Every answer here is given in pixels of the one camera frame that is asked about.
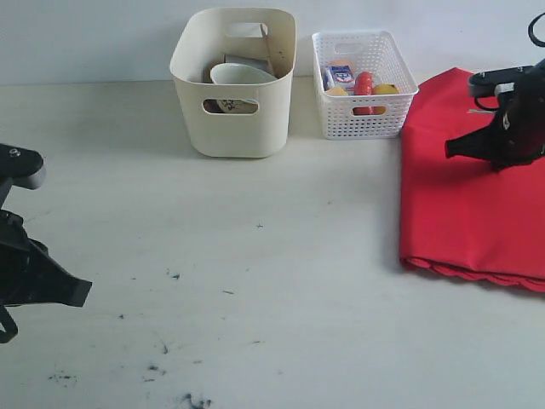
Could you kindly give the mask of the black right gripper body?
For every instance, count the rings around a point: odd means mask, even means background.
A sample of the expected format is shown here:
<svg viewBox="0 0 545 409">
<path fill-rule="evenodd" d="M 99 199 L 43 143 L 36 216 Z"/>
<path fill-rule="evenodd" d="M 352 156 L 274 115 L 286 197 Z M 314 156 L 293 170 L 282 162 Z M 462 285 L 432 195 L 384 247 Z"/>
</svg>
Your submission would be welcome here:
<svg viewBox="0 0 545 409">
<path fill-rule="evenodd" d="M 544 156 L 544 61 L 514 82 L 513 99 L 495 114 L 491 127 L 502 132 L 501 158 Z"/>
</svg>

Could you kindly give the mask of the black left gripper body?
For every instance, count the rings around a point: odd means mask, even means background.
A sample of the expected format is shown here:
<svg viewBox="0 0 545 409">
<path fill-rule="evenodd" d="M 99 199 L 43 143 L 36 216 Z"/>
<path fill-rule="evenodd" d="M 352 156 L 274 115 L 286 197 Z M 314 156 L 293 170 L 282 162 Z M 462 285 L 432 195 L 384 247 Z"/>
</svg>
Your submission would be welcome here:
<svg viewBox="0 0 545 409">
<path fill-rule="evenodd" d="M 23 228 L 23 219 L 15 213 L 1 211 L 1 304 L 28 305 L 51 303 L 38 288 L 37 276 L 31 273 L 31 246 L 45 255 L 49 248 L 39 240 L 30 239 Z"/>
</svg>

